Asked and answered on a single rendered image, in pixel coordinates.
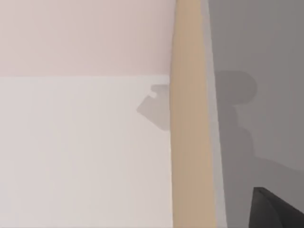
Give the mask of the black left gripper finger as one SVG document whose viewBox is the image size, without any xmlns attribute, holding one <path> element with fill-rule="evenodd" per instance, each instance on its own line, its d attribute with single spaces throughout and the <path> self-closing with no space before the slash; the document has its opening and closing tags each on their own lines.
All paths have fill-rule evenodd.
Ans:
<svg viewBox="0 0 304 228">
<path fill-rule="evenodd" d="M 266 188 L 254 187 L 248 228 L 304 228 L 304 213 Z"/>
</svg>

